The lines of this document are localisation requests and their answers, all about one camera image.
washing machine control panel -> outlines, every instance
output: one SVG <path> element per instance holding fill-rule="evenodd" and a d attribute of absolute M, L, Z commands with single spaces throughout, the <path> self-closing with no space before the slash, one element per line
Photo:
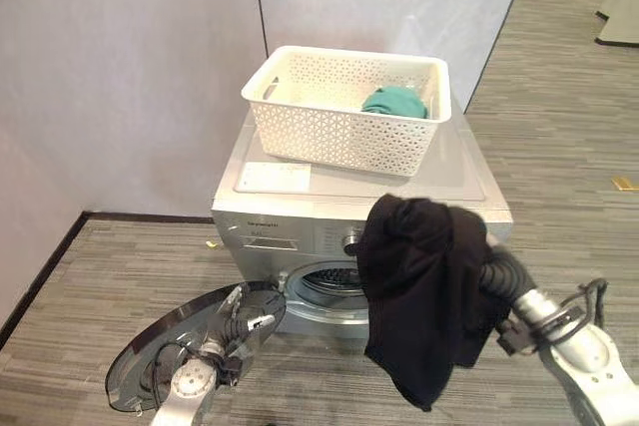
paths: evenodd
<path fill-rule="evenodd" d="M 216 225 L 229 248 L 354 256 L 364 222 L 224 213 L 216 215 Z"/>
<path fill-rule="evenodd" d="M 361 234 L 357 230 L 351 231 L 344 238 L 341 239 L 341 248 L 343 252 L 348 256 L 355 256 L 357 254 L 357 244 Z"/>
<path fill-rule="evenodd" d="M 316 251 L 355 256 L 355 245 L 362 231 L 363 222 L 316 219 Z"/>

green towel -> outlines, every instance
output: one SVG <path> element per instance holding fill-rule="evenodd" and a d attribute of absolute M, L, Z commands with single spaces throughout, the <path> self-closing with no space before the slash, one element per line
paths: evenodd
<path fill-rule="evenodd" d="M 412 90 L 388 86 L 375 90 L 363 103 L 363 112 L 428 118 L 428 109 Z"/>

floor trim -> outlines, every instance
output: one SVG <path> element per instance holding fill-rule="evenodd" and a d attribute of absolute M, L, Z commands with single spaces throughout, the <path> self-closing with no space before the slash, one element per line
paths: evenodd
<path fill-rule="evenodd" d="M 152 223 L 213 223 L 211 216 L 179 216 L 176 214 L 90 212 L 89 218 L 116 221 L 146 221 Z"/>
<path fill-rule="evenodd" d="M 29 306 L 31 306 L 31 303 L 33 303 L 33 300 L 40 292 L 40 289 L 47 279 L 49 279 L 49 276 L 58 265 L 60 259 L 62 259 L 64 253 L 67 251 L 67 248 L 71 245 L 72 241 L 78 235 L 90 216 L 91 214 L 89 212 L 80 213 L 78 219 L 75 220 L 71 228 L 69 228 L 69 231 L 67 231 L 67 234 L 65 234 L 64 238 L 62 238 L 62 241 L 60 241 L 56 249 L 53 253 L 51 253 L 51 256 L 49 256 L 49 259 L 47 259 L 47 262 L 29 286 L 29 289 L 27 289 L 27 291 L 22 295 L 22 298 L 20 298 L 16 307 L 13 308 L 13 311 L 2 325 L 2 329 L 0 329 L 0 349 L 2 349 L 5 343 L 9 340 L 9 337 L 24 316 L 24 313 L 27 312 Z"/>
<path fill-rule="evenodd" d="M 144 213 L 110 213 L 110 212 L 82 212 L 78 219 L 71 225 L 67 234 L 53 251 L 47 262 L 44 264 L 38 275 L 35 277 L 29 289 L 22 295 L 20 301 L 0 328 L 0 350 L 11 337 L 11 334 L 20 323 L 20 320 L 33 303 L 44 283 L 62 259 L 71 243 L 78 235 L 82 227 L 89 219 L 118 220 L 118 221 L 148 221 L 155 223 L 210 223 L 213 219 L 210 216 L 177 216 L 172 214 L 144 214 Z"/>
<path fill-rule="evenodd" d="M 601 40 L 599 37 L 595 38 L 595 42 L 599 45 L 608 45 L 611 47 L 632 47 L 632 48 L 639 48 L 639 44 L 637 43 L 633 43 L 633 42 L 614 42 L 614 41 L 609 41 L 609 40 Z"/>

washing machine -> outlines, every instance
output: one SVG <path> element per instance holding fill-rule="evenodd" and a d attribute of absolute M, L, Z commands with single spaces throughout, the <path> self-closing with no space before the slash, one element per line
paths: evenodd
<path fill-rule="evenodd" d="M 285 294 L 287 314 L 279 331 L 367 338 L 353 246 L 384 194 L 463 207 L 507 239 L 508 205 L 461 111 L 456 105 L 452 110 L 412 178 L 269 156 L 248 113 L 212 214 L 243 277 L 270 281 Z"/>

white laundry basket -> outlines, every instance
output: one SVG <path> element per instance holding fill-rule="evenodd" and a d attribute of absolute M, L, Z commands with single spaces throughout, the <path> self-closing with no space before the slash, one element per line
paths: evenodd
<path fill-rule="evenodd" d="M 361 111 L 370 94 L 390 85 L 413 89 L 428 119 Z M 450 119 L 448 67 L 428 57 L 280 47 L 242 96 L 270 155 L 405 177 Z"/>

